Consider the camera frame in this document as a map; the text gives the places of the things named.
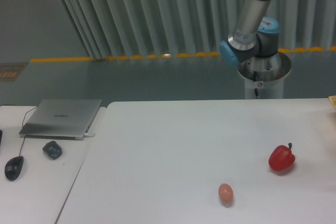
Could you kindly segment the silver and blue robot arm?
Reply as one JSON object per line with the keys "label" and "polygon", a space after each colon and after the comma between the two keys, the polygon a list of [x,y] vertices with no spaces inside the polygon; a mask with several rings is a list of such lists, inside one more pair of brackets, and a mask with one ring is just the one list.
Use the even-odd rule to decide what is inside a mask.
{"label": "silver and blue robot arm", "polygon": [[237,24],[226,41],[219,44],[219,52],[231,66],[251,57],[268,58],[278,52],[279,26],[262,31],[260,25],[271,0],[245,0]]}

